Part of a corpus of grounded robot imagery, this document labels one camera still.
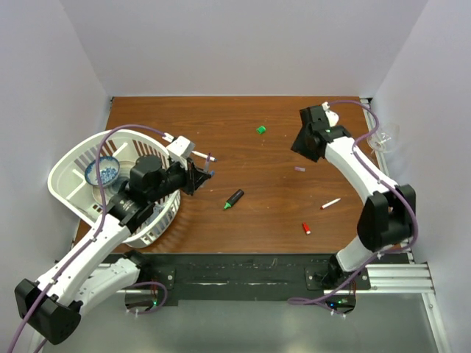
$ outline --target bowl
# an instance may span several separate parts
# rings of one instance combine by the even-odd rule
[[[85,181],[92,186],[98,186],[95,169],[95,161],[85,169]],[[111,156],[100,157],[100,175],[103,188],[113,184],[119,177],[119,161]]]

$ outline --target white laundry basket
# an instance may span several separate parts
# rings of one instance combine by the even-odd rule
[[[95,160],[98,145],[108,131],[100,132],[67,153],[51,170],[48,188],[52,195],[70,208],[83,221],[92,226],[102,212],[102,199],[98,187],[85,181],[85,169]],[[165,168],[169,166],[169,153],[153,138],[132,130],[119,130],[107,140],[102,156],[114,156],[120,162],[118,180],[105,188],[107,203],[124,178],[129,178],[135,161],[143,155],[153,154],[161,158]],[[143,248],[159,238],[173,221],[180,207],[177,190],[155,203],[154,213],[134,234],[124,241],[134,248]]]

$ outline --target gray floor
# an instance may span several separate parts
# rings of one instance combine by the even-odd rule
[[[284,302],[180,302],[125,315],[116,294],[83,318],[53,352],[437,352],[420,295],[358,297],[342,319],[319,307]]]

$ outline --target brown wood surface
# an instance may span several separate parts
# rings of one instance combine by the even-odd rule
[[[314,163],[290,148],[300,130],[300,109],[348,98],[115,98],[107,128],[129,123],[152,126],[186,136],[197,151],[210,151],[218,159],[210,165],[214,178],[194,196],[183,194],[171,226],[141,251],[323,253],[346,246],[355,236],[362,208],[358,195],[326,160]],[[367,131],[360,107],[342,104],[334,110],[353,137]],[[260,125],[266,127],[263,135],[255,131]],[[369,153],[366,142],[361,148]],[[194,159],[204,165],[202,158]],[[295,171],[295,166],[306,172]],[[223,210],[239,188],[245,195],[233,208]],[[339,203],[319,209],[338,197]],[[311,235],[302,230],[303,222]],[[88,229],[81,222],[77,240]],[[121,245],[116,252],[128,249]]]

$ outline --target white wall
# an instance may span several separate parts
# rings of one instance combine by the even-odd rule
[[[372,96],[426,0],[61,0],[105,90]]]
[[[393,177],[417,191],[416,257],[431,267],[455,352],[471,344],[471,2],[429,0],[373,99],[400,125]]]
[[[48,192],[52,166],[102,128],[107,96],[58,0],[0,3],[0,351],[20,323],[13,289],[61,258],[77,228]],[[30,337],[16,352],[27,352]]]

